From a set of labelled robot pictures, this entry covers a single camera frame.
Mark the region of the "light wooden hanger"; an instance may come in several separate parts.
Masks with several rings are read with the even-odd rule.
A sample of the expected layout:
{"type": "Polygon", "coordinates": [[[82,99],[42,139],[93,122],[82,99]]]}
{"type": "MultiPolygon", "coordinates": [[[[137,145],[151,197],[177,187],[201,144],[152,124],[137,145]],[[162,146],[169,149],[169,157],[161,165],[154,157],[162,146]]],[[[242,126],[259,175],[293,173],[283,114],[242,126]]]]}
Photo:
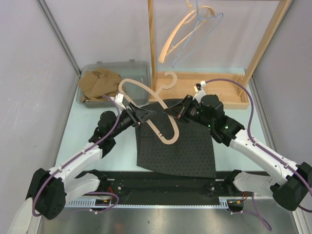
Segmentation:
{"type": "MultiPolygon", "coordinates": [[[[167,109],[168,106],[166,105],[166,103],[163,101],[163,99],[159,96],[159,93],[162,90],[169,90],[171,88],[173,88],[177,82],[177,76],[175,74],[175,72],[173,71],[169,71],[169,72],[165,72],[164,75],[166,76],[172,76],[172,82],[169,85],[161,85],[160,88],[158,88],[156,91],[153,91],[151,88],[149,88],[148,86],[133,80],[133,79],[123,79],[119,86],[118,86],[118,91],[119,93],[123,94],[124,97],[126,98],[127,101],[133,103],[134,105],[136,105],[136,103],[126,94],[125,91],[123,91],[123,85],[124,83],[132,83],[136,86],[139,86],[140,88],[144,89],[145,91],[147,91],[152,97],[156,98],[157,102],[160,104],[160,106],[163,108],[163,110],[167,109]]],[[[154,131],[154,133],[156,134],[156,136],[161,140],[162,143],[167,144],[167,145],[171,145],[174,144],[178,138],[179,138],[179,128],[177,126],[177,123],[175,121],[175,119],[172,116],[168,116],[169,121],[172,125],[173,131],[174,131],[174,136],[171,139],[166,139],[163,134],[160,132],[160,130],[153,124],[153,122],[151,120],[147,121],[147,124],[149,125],[149,127],[154,131]]]]}

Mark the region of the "dark grey dotted skirt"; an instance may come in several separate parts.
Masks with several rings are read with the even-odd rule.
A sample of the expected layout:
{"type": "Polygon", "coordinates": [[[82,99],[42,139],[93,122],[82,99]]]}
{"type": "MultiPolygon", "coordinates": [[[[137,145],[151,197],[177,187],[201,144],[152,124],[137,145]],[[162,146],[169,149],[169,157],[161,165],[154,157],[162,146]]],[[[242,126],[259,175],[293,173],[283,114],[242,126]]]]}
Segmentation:
{"type": "Polygon", "coordinates": [[[137,166],[173,176],[216,177],[210,130],[189,121],[177,121],[178,140],[164,144],[147,123],[136,127],[137,166]]]}

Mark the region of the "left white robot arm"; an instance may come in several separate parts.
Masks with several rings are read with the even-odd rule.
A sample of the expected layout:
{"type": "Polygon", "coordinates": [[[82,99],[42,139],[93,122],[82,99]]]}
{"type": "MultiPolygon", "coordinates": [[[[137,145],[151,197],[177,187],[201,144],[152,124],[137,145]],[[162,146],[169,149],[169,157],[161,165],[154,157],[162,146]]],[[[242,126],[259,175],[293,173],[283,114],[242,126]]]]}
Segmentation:
{"type": "Polygon", "coordinates": [[[103,112],[88,143],[76,155],[49,170],[39,168],[34,172],[26,195],[27,200],[32,200],[32,215],[51,220],[61,213],[66,203],[82,195],[104,194],[108,189],[104,176],[96,170],[83,176],[79,174],[110,153],[117,135],[147,122],[155,114],[132,103],[116,114],[103,112]]]}

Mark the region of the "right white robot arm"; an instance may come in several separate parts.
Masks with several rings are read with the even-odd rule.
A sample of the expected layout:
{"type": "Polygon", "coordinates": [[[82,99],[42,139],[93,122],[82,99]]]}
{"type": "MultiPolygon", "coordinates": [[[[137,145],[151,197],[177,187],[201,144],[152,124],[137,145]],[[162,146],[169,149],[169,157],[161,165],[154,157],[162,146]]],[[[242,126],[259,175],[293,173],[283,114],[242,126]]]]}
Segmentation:
{"type": "Polygon", "coordinates": [[[229,195],[253,192],[272,197],[281,207],[295,211],[312,189],[312,167],[297,164],[257,141],[245,127],[225,115],[223,103],[216,95],[201,98],[187,95],[164,113],[182,122],[192,120],[210,129],[212,138],[255,162],[268,175],[252,175],[234,170],[225,183],[229,195]]]}

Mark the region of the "hanging wooden hanger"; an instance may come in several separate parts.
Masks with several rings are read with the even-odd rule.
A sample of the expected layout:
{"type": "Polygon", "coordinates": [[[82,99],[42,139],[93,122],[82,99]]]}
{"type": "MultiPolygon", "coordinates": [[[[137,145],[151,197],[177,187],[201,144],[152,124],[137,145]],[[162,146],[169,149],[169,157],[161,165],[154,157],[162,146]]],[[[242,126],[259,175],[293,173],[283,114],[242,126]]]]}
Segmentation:
{"type": "Polygon", "coordinates": [[[201,26],[209,23],[210,20],[213,21],[212,26],[208,29],[207,34],[204,38],[208,37],[209,34],[219,25],[222,21],[219,17],[223,18],[223,13],[215,13],[214,9],[207,5],[198,5],[198,1],[195,2],[193,6],[189,0],[186,1],[186,6],[189,8],[189,13],[177,24],[175,29],[169,35],[168,39],[163,45],[160,52],[158,62],[164,63],[165,59],[178,47],[181,47],[181,51],[175,56],[172,67],[176,68],[180,65],[187,57],[189,57],[194,51],[196,51],[202,42],[196,44],[196,46],[182,59],[179,57],[184,53],[184,50],[191,40],[192,35],[201,26]]]}

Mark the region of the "clear grey plastic bin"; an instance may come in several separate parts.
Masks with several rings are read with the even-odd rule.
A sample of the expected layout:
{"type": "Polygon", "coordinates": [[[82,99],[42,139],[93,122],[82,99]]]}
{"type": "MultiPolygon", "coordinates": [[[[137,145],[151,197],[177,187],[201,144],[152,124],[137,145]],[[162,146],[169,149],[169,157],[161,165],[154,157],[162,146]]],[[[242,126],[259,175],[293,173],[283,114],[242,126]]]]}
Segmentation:
{"type": "MultiPolygon", "coordinates": [[[[115,63],[97,63],[86,65],[82,69],[81,77],[86,71],[93,71],[99,67],[107,68],[121,75],[121,80],[129,78],[136,80],[148,87],[150,87],[150,66],[147,62],[144,61],[129,61],[129,62],[115,62],[115,63]]],[[[77,92],[77,102],[79,104],[91,105],[91,104],[105,104],[110,105],[111,103],[107,101],[101,102],[86,102],[82,103],[79,98],[82,97],[82,91],[78,86],[77,92]]]]}

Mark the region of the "tan crumpled cloth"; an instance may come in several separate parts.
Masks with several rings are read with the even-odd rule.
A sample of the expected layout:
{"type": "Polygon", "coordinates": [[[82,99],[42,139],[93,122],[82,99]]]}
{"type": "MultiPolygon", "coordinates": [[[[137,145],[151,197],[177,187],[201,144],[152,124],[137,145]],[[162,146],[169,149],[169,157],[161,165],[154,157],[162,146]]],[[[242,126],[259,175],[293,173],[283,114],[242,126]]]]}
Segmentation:
{"type": "Polygon", "coordinates": [[[104,95],[115,97],[120,82],[121,75],[107,68],[99,67],[93,71],[86,71],[78,81],[82,91],[79,100],[82,103],[107,101],[104,95]]]}

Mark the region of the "wooden clothes rack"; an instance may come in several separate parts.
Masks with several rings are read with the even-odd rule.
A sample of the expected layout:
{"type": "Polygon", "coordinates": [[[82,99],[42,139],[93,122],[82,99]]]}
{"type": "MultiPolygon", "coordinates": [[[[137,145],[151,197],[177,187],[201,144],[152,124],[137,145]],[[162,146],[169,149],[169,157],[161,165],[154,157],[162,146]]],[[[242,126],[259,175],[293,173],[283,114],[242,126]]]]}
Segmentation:
{"type": "Polygon", "coordinates": [[[148,2],[150,52],[151,52],[151,89],[154,94],[150,101],[161,101],[170,98],[183,98],[192,95],[201,98],[202,95],[217,95],[226,109],[245,110],[251,105],[247,92],[243,90],[252,78],[259,62],[261,61],[268,45],[274,37],[278,27],[286,15],[292,1],[280,0],[275,12],[263,34],[263,37],[253,55],[245,74],[233,73],[201,73],[201,72],[164,72],[157,71],[157,62],[163,63],[172,51],[170,48],[180,27],[195,17],[195,10],[191,10],[172,31],[166,40],[160,55],[156,54],[155,29],[154,29],[154,2],[148,2]]]}

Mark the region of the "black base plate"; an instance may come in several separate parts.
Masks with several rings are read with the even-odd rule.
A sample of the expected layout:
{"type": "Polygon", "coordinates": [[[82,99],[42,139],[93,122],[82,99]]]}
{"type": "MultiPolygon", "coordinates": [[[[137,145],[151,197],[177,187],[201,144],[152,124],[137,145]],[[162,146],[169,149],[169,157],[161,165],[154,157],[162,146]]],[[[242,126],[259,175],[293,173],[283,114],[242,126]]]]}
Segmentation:
{"type": "Polygon", "coordinates": [[[224,182],[231,173],[217,172],[215,178],[165,175],[154,172],[104,172],[96,189],[113,192],[119,205],[208,206],[217,205],[220,197],[247,199],[250,192],[241,192],[224,182]]]}

